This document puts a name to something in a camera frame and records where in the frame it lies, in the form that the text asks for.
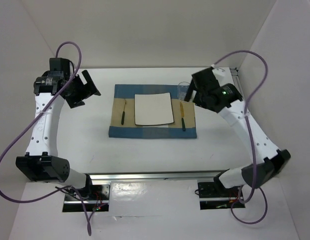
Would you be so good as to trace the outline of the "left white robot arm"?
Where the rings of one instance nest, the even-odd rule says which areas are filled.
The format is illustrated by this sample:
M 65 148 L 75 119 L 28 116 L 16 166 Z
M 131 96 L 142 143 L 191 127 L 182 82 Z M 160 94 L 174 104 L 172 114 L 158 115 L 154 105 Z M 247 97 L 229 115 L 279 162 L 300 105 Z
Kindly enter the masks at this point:
M 17 168 L 32 182 L 60 183 L 75 188 L 83 200 L 92 197 L 94 187 L 88 174 L 70 167 L 67 159 L 58 156 L 57 133 L 62 107 L 65 103 L 71 109 L 85 105 L 85 100 L 100 96 L 90 74 L 82 71 L 83 83 L 74 73 L 74 64 L 66 58 L 49 60 L 49 70 L 38 77 L 34 84 L 35 117 L 29 145 L 23 156 L 16 158 Z

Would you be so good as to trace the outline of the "white square plate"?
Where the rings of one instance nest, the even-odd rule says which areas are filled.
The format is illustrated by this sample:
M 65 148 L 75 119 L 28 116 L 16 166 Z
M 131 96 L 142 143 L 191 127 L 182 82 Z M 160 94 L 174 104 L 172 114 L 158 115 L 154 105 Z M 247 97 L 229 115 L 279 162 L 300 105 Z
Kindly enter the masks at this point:
M 174 123 L 171 94 L 136 94 L 134 122 L 137 126 L 160 126 Z

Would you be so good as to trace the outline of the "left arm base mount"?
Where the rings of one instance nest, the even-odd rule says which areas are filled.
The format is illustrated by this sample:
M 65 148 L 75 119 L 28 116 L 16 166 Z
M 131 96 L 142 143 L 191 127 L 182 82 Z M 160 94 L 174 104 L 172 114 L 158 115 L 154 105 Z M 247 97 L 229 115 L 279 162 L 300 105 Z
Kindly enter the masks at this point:
M 93 184 L 90 192 L 81 194 L 85 209 L 91 212 L 108 212 L 110 199 L 110 183 Z M 73 189 L 62 191 L 64 193 L 63 213 L 82 213 L 84 212 L 80 197 Z

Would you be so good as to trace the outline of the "blue tan cloth placemat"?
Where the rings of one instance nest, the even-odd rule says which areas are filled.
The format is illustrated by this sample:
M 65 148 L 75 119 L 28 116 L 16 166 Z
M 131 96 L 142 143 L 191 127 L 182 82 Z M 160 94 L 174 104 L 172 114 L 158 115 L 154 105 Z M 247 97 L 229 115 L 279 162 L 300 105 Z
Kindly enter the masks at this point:
M 158 126 L 135 125 L 135 95 L 170 93 L 174 123 Z M 124 125 L 121 125 L 124 99 Z M 195 106 L 192 102 L 183 102 L 186 131 L 182 130 L 178 86 L 165 84 L 116 84 L 108 136 L 126 139 L 196 139 Z

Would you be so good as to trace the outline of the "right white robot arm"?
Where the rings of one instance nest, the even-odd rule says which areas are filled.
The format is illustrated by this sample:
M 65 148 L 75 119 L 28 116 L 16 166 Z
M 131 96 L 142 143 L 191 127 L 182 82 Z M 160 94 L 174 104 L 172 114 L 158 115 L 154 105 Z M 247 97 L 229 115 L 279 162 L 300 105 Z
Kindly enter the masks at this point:
M 257 189 L 278 175 L 290 160 L 289 151 L 277 147 L 246 109 L 237 88 L 231 83 L 220 85 L 212 67 L 192 75 L 184 100 L 221 116 L 250 154 L 250 165 L 227 169 L 214 177 L 213 190 L 218 196 L 225 196 L 236 186 Z

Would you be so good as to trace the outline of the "clear plastic cup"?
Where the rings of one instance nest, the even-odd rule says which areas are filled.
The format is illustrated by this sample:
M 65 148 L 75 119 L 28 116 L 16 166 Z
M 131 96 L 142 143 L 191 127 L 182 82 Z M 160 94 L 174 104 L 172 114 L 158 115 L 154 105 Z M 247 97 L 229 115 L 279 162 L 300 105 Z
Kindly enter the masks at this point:
M 189 89 L 190 83 L 187 81 L 182 81 L 177 85 L 177 98 L 180 101 L 186 101 L 187 92 Z

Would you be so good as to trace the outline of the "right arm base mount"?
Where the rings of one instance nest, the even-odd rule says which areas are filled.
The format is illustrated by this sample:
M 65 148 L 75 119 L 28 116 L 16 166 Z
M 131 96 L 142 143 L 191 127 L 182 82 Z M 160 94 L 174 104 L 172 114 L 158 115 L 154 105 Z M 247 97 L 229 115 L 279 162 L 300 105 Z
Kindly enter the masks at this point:
M 239 202 L 239 186 L 218 191 L 213 182 L 198 182 L 194 193 L 199 197 L 201 210 L 222 210 L 233 208 L 245 208 L 245 204 Z

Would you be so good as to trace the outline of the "gold fork dark handle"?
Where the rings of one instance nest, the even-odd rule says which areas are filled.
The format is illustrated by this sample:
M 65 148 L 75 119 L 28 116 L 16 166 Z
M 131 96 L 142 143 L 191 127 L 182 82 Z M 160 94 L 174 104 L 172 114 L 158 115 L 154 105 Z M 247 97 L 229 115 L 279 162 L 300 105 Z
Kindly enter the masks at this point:
M 126 105 L 127 105 L 127 100 L 124 99 L 124 106 L 123 106 L 122 115 L 121 115 L 121 122 L 120 122 L 122 126 L 125 123 Z

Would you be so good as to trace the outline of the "gold knife dark handle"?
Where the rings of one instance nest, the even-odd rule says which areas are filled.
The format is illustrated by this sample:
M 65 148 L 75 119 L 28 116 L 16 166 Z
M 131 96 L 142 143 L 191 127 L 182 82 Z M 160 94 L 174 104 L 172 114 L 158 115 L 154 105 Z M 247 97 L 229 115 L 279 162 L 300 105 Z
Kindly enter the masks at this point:
M 184 113 L 184 107 L 182 101 L 179 103 L 180 107 L 180 115 L 181 115 L 181 126 L 182 126 L 182 131 L 186 131 L 186 125 L 185 125 L 185 113 Z

